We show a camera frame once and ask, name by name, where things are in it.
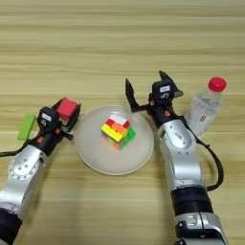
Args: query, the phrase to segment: frosted plate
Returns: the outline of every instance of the frosted plate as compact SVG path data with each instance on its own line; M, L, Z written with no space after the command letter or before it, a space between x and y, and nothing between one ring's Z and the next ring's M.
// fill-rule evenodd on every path
M112 114L128 119L136 131L135 138L122 150L101 135L101 126ZM119 106L104 106L79 122L75 143L79 156L89 167L104 174L121 175L139 169L148 161L154 138L150 126L140 114L132 114L129 109Z

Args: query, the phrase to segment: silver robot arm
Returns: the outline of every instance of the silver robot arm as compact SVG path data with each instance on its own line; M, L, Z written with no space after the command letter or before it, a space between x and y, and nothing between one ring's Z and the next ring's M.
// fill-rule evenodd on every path
M176 232L181 239L177 244L228 245L206 192L202 170L195 157L196 142L192 133L182 121L174 120L160 126L158 136L176 215Z
M146 111L158 128L165 157L167 185L176 220L176 245L228 245L220 220L213 213L208 190L223 182L223 168L208 145L195 138L172 108L172 100L183 95L173 80L160 71L160 81L152 84L148 104L139 105L134 90L126 80L125 93L132 112ZM215 185L206 187L202 169L195 156L196 142L211 153L219 173Z
M67 111L67 104L71 103L75 104L63 99L52 108L42 108L37 118L40 127L37 136L24 143L16 155L15 151L11 152L13 158L8 169L8 179L0 190L0 245L12 245L48 157L64 137L72 139L69 132L78 120L80 104L73 107L70 118L65 120L68 121L66 124L61 120L62 112Z
M0 245L14 242L46 160L46 154L32 145L12 158L0 190Z

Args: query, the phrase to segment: cable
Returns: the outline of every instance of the cable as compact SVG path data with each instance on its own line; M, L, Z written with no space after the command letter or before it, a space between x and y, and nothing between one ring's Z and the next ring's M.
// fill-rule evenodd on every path
M22 151L27 145L29 145L30 143L34 142L37 138L42 136L43 133L44 133L44 131L40 130L38 132L38 134L34 138L26 140L26 142L19 149L16 149L14 151L3 151L3 152L0 152L0 158L1 157L12 157L12 156L15 156L20 151Z
M206 148L209 153L211 154L211 156L213 157L214 159L214 162L216 164L216 167L217 167L217 172L218 172L218 179L217 179L217 182L214 184L214 185L211 185L211 186L208 186L207 187L207 191L211 191L211 190L214 190L214 189L218 189L219 186L224 182L224 168L222 166L222 163L221 161L219 160L219 158L217 157L217 155L212 151L211 149L211 146L210 145L206 145L204 142L202 142L195 134L194 132L189 128L188 126L188 123L186 121L186 119L184 118L184 116L178 116L174 111L173 111L173 108L172 108L172 105L171 106L168 106L167 107L167 110L170 111L177 119L181 120L182 123L184 124L184 126L193 134L195 140L196 140L196 143L199 144L199 145L202 145L204 148Z

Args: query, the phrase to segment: bottle cap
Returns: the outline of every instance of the bottle cap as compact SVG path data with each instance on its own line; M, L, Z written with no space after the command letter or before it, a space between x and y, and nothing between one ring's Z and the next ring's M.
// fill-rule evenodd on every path
M226 88L227 82L225 79L220 77L211 78L209 88L213 92L222 92Z

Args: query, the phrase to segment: water bottle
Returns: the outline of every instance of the water bottle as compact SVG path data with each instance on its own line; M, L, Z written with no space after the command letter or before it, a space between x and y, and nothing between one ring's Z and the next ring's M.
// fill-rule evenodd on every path
M222 107L222 92L226 85L225 79L214 77L209 87L192 100L185 118L196 136L203 134L217 116Z

